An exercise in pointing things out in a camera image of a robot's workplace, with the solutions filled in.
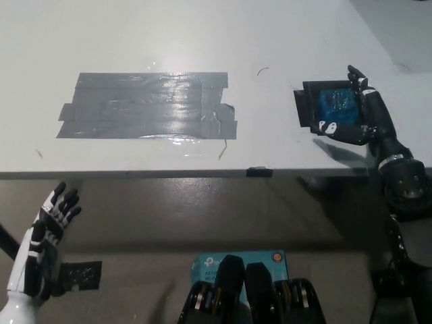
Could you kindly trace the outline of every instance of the white robotic hand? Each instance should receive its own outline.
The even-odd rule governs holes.
[[[31,228],[24,234],[7,285],[9,302],[0,313],[0,324],[36,323],[37,310],[51,295],[55,285],[57,245],[72,219],[81,212],[75,207],[78,191],[61,196],[60,183],[48,196]]]

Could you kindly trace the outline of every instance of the blue object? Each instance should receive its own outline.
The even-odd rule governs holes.
[[[318,118],[325,122],[354,125],[358,119],[358,105],[349,88],[322,90],[318,97]]]
[[[192,284],[198,280],[207,282],[215,282],[216,272],[219,268],[220,262],[227,254],[236,255],[243,259],[244,268],[249,263],[262,262],[269,270],[271,279],[287,280],[288,269],[286,266],[285,252],[282,250],[273,251],[256,251],[256,252],[230,252],[230,253],[203,253],[196,258],[192,264],[191,279]],[[243,290],[240,295],[240,302],[248,305],[248,299],[246,297],[246,290],[243,285]]]

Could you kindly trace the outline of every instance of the orange logo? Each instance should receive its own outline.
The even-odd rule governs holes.
[[[282,260],[284,259],[284,257],[282,256],[282,254],[276,252],[273,253],[273,255],[271,256],[271,258],[273,259],[273,261],[275,261],[276,263],[280,263],[282,262]]]

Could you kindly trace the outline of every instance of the blue sponge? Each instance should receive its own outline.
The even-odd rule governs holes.
[[[354,125],[358,119],[358,105],[351,89],[322,90],[318,97],[318,118],[325,122]]]

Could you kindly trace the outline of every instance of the black cable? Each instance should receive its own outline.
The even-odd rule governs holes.
[[[387,266],[387,271],[390,270],[390,268],[392,267],[392,264],[393,264],[393,258],[391,258],[391,260]],[[378,308],[378,302],[379,302],[379,299],[381,298],[381,296],[379,295],[379,288],[380,288],[380,286],[378,286],[378,288],[377,288],[378,291],[377,291],[377,295],[375,297],[375,303],[373,304],[371,317],[369,318],[369,324],[373,324],[375,313],[377,312],[377,308]]]

